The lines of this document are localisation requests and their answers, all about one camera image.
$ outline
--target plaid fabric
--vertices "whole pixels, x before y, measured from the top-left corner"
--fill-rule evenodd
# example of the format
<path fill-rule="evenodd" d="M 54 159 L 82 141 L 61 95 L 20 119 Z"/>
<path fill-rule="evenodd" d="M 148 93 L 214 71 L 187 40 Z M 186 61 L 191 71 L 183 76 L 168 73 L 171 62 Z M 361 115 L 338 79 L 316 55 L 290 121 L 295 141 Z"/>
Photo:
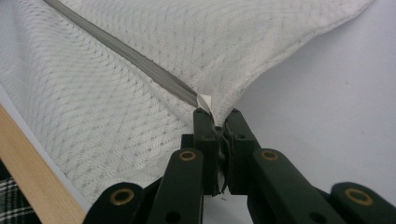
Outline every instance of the plaid fabric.
<path fill-rule="evenodd" d="M 0 223 L 40 223 L 14 179 L 0 165 Z"/>

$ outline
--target gray strip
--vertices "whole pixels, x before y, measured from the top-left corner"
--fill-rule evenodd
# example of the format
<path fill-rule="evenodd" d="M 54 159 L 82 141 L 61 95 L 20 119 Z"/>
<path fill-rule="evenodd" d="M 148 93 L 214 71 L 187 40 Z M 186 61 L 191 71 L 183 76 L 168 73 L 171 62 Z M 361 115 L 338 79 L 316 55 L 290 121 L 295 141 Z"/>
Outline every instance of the gray strip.
<path fill-rule="evenodd" d="M 196 102 L 197 93 L 187 86 L 183 81 L 164 70 L 158 64 L 146 58 L 144 55 L 140 54 L 128 45 L 122 43 L 113 35 L 110 35 L 91 22 L 85 20 L 76 12 L 62 4 L 60 1 L 44 0 L 44 2 L 59 11 L 61 14 L 65 15 L 70 21 L 81 27 L 108 48 L 118 53 L 121 57 L 125 58 L 133 65 L 138 67 L 149 77 L 151 77 L 157 84 L 174 94 L 180 100 L 188 103 L 189 105 L 198 107 Z"/>

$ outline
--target net pattern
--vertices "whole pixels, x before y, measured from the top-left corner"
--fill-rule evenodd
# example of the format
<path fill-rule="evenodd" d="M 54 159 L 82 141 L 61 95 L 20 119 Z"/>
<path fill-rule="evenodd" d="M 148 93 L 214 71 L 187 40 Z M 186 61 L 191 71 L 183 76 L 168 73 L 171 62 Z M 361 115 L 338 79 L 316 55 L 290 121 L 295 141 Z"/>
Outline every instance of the net pattern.
<path fill-rule="evenodd" d="M 373 0 L 61 0 L 212 97 L 219 125 L 246 87 Z"/>
<path fill-rule="evenodd" d="M 0 3 L 0 80 L 35 136 L 93 202 L 161 177 L 193 107 L 42 1 Z"/>
<path fill-rule="evenodd" d="M 200 94 L 222 123 L 245 88 L 372 0 L 62 0 Z M 0 83 L 87 198 L 160 177 L 190 105 L 41 0 L 0 1 Z"/>

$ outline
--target white mesh fabric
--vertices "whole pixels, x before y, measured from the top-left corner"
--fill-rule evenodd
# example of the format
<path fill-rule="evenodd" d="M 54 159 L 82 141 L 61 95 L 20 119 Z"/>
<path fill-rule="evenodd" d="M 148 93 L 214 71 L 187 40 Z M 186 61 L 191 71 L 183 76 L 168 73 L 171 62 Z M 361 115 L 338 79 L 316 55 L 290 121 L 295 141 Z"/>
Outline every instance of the white mesh fabric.
<path fill-rule="evenodd" d="M 372 0 L 63 0 L 212 96 L 222 123 L 244 89 Z M 93 202 L 161 176 L 193 108 L 41 0 L 0 2 L 0 82 L 37 139 Z"/>
<path fill-rule="evenodd" d="M 245 88 L 373 0 L 61 0 L 212 97 L 217 124 Z"/>
<path fill-rule="evenodd" d="M 35 136 L 93 202 L 161 177 L 193 107 L 42 1 L 0 2 L 0 80 Z"/>

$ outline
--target brass screw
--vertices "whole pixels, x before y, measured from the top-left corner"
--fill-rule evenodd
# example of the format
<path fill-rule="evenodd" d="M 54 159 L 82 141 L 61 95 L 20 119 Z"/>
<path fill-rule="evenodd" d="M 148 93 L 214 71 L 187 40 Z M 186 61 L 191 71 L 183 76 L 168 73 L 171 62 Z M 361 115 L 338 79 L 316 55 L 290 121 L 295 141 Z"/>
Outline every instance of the brass screw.
<path fill-rule="evenodd" d="M 353 188 L 346 189 L 345 195 L 352 202 L 361 205 L 371 206 L 374 203 L 373 198 L 361 189 L 353 189 Z"/>
<path fill-rule="evenodd" d="M 117 189 L 110 196 L 110 202 L 114 205 L 123 205 L 134 198 L 134 191 L 131 189 Z"/>
<path fill-rule="evenodd" d="M 276 161 L 279 159 L 279 156 L 273 151 L 264 150 L 262 152 L 262 158 L 268 161 Z"/>
<path fill-rule="evenodd" d="M 192 161 L 195 159 L 196 155 L 195 153 L 191 151 L 183 151 L 181 152 L 178 157 L 183 160 L 183 161 Z"/>

